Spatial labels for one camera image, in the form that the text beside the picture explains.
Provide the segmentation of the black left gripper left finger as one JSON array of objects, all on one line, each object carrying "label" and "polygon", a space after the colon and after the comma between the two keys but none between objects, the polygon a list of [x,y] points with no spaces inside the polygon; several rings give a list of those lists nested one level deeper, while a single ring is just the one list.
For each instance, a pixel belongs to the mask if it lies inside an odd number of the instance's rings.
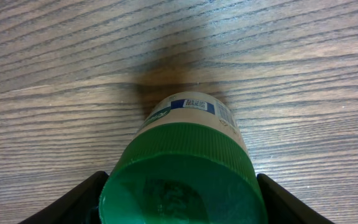
[{"label": "black left gripper left finger", "polygon": [[20,224],[101,224],[99,196],[109,175],[97,171]]}]

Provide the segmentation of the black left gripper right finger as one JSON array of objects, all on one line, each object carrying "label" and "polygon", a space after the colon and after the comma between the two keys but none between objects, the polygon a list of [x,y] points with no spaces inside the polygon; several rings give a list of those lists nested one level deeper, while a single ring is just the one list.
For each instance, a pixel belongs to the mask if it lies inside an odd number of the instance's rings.
[{"label": "black left gripper right finger", "polygon": [[334,224],[265,174],[257,181],[267,209],[269,224]]}]

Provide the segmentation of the green lid jar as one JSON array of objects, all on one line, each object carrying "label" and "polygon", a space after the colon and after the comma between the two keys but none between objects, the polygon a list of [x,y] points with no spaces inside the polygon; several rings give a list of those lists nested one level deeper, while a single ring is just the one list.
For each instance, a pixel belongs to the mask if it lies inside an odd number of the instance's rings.
[{"label": "green lid jar", "polygon": [[102,223],[267,223],[228,107],[193,91],[162,100],[109,176],[99,217]]}]

